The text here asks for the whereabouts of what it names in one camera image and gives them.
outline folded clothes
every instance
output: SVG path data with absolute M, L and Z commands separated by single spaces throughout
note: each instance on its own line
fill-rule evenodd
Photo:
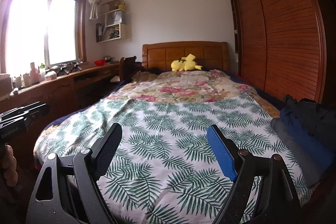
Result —
M 288 134 L 287 128 L 280 118 L 272 119 L 271 127 L 277 133 L 283 144 L 292 152 L 296 162 L 302 170 L 307 187 L 313 187 L 320 181 L 323 171 L 315 164 L 307 152 L 295 142 L 295 139 Z
M 315 137 L 308 135 L 308 131 L 289 108 L 285 107 L 280 111 L 280 119 L 295 142 L 310 155 L 323 172 L 326 171 L 334 160 L 334 152 L 324 147 Z

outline fern print sheet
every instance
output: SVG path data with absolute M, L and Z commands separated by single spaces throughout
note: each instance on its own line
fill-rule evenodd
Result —
M 211 124 L 254 155 L 282 155 L 301 205 L 309 200 L 312 191 L 270 121 L 248 94 L 209 103 L 102 100 L 40 137 L 35 156 L 43 163 L 51 152 L 75 155 L 118 122 L 122 141 L 98 181 L 115 218 L 121 223 L 210 224 L 232 186 L 208 144 L 206 129 Z M 256 177 L 242 222 L 251 217 L 259 183 Z

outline bedspread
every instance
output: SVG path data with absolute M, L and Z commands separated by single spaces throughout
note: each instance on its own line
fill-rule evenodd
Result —
M 201 103 L 216 102 L 248 93 L 271 117 L 279 117 L 279 111 L 262 99 L 253 87 L 231 81 L 230 77 L 220 70 L 169 71 L 160 75 L 139 71 L 132 80 L 132 83 L 112 93 L 108 99 L 133 98 L 160 103 Z
M 206 129 L 211 124 L 254 155 L 281 154 L 300 203 L 309 200 L 312 191 L 293 155 L 271 129 L 270 120 L 247 93 L 208 103 L 110 98 L 41 135 L 35 156 L 43 163 L 51 152 L 74 155 L 91 147 L 118 122 L 122 141 L 107 174 L 98 181 L 113 215 L 126 223 L 210 224 L 232 186 L 207 142 Z M 242 221 L 251 217 L 259 183 L 256 177 Z

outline wooden slats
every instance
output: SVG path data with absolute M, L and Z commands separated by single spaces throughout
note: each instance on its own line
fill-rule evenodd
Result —
M 322 49 L 315 0 L 236 1 L 241 75 L 279 99 L 316 99 Z
M 263 89 L 266 73 L 266 44 L 260 0 L 237 0 L 241 23 L 241 74 Z
M 266 31 L 265 91 L 314 99 L 320 62 L 312 0 L 261 0 Z

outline box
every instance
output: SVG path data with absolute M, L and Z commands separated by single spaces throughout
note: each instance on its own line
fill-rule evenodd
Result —
M 12 81 L 8 74 L 0 74 L 0 101 L 9 97 L 12 92 Z
M 121 0 L 112 0 L 112 1 L 109 1 L 105 4 L 108 4 L 109 7 L 110 7 L 110 11 L 113 11 L 114 10 L 114 7 L 118 7 L 119 4 L 121 4 Z
M 125 12 L 123 10 L 107 13 L 106 16 L 106 27 L 119 23 L 125 24 Z

